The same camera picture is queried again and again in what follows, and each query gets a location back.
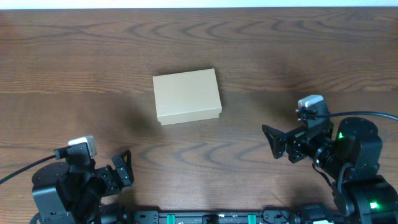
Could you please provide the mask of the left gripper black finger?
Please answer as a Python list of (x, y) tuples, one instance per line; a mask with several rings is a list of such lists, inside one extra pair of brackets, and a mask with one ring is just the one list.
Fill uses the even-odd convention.
[(112, 162), (115, 166), (113, 171), (115, 181), (120, 188), (131, 186), (134, 182), (134, 174), (132, 170), (128, 170), (124, 166), (121, 156), (114, 156)]
[(122, 152), (122, 153), (120, 154), (120, 156), (121, 156), (121, 159), (122, 159), (123, 162), (124, 162), (125, 168), (128, 169), (128, 170), (132, 170), (132, 166), (131, 166), (131, 159), (132, 159), (132, 157), (131, 157), (131, 152), (130, 152), (130, 150), (129, 150), (129, 149), (128, 149), (128, 150), (125, 150), (124, 152)]

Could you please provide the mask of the brown cardboard box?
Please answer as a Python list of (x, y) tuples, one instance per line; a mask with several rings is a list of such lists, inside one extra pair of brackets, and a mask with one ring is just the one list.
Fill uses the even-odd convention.
[(153, 77), (158, 122), (165, 126), (218, 118), (222, 105), (215, 69)]

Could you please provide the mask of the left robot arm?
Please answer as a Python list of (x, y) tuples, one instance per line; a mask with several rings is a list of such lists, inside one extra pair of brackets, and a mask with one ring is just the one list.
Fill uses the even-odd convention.
[(87, 142), (56, 149), (56, 162), (34, 174), (32, 196), (40, 223), (134, 222), (124, 205), (101, 201), (134, 182), (130, 150), (114, 156), (113, 165), (96, 168), (90, 149)]

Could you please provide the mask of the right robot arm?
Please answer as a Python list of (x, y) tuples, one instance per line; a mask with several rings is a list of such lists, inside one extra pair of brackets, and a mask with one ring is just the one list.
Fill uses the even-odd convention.
[(305, 158), (329, 182), (334, 203), (345, 223), (397, 223), (397, 191), (378, 173), (382, 139), (366, 111), (343, 112), (333, 132), (326, 101), (299, 104), (303, 126), (283, 132), (262, 125), (272, 154), (284, 153), (296, 163)]

